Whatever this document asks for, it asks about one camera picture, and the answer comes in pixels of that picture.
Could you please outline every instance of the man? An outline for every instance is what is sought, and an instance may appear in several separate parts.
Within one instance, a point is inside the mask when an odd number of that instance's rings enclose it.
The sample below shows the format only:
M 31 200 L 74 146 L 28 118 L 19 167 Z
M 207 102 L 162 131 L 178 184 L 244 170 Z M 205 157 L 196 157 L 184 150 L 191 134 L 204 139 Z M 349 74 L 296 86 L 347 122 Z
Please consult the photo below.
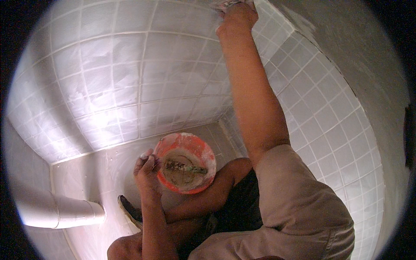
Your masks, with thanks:
M 254 5 L 238 3 L 223 18 L 217 35 L 249 158 L 228 163 L 208 189 L 163 212 L 159 165 L 147 151 L 134 169 L 143 232 L 116 240 L 108 258 L 178 259 L 178 252 L 186 258 L 197 246 L 189 259 L 348 259 L 354 223 L 290 147 L 283 110 L 251 35 Z

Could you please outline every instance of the pvc pipe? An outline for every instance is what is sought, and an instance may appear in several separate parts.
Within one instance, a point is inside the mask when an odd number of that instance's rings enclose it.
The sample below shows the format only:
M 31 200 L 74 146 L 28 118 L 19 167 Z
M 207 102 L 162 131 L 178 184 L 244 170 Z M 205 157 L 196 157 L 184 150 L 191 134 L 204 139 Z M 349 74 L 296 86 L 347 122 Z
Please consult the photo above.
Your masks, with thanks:
M 105 221 L 104 208 L 98 203 L 56 196 L 48 190 L 17 180 L 11 180 L 10 186 L 20 218 L 25 225 L 70 228 Z

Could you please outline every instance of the foot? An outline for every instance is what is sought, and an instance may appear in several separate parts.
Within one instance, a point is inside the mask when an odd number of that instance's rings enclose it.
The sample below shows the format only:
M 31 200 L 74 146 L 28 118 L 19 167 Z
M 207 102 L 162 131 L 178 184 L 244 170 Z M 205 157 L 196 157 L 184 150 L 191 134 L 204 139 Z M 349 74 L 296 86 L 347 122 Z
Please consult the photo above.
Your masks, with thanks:
M 133 205 L 124 197 L 119 195 L 119 205 L 124 214 L 130 219 L 130 221 L 140 230 L 143 230 L 143 218 L 141 216 L 141 210 L 134 208 Z

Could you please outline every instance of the floor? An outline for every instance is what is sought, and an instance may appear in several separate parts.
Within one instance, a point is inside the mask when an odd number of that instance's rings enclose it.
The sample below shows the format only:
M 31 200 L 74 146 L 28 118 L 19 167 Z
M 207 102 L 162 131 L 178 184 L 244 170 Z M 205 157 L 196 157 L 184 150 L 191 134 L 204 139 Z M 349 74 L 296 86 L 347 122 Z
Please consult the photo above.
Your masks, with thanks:
M 218 123 L 181 131 L 195 134 L 210 145 L 217 161 L 217 170 L 237 157 Z M 132 176 L 134 163 L 146 149 L 154 148 L 164 135 L 133 141 L 53 165 L 52 183 L 57 195 L 99 201 L 106 210 L 106 220 L 102 224 L 66 229 L 69 242 L 79 259 L 107 259 L 107 248 L 114 240 L 138 231 L 122 213 L 117 197 L 123 194 L 134 206 L 140 206 L 140 197 Z M 164 209 L 174 207 L 187 196 L 164 187 Z

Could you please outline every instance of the dark shorts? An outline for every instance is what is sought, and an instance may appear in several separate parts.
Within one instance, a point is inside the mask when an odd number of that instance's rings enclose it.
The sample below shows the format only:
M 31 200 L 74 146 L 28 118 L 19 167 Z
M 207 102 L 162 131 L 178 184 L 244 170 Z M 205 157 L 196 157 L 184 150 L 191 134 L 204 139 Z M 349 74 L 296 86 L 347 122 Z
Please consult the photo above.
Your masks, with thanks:
M 259 186 L 254 169 L 233 187 L 224 206 L 206 216 L 205 225 L 178 250 L 179 259 L 188 259 L 210 235 L 220 232 L 257 230 L 262 225 Z

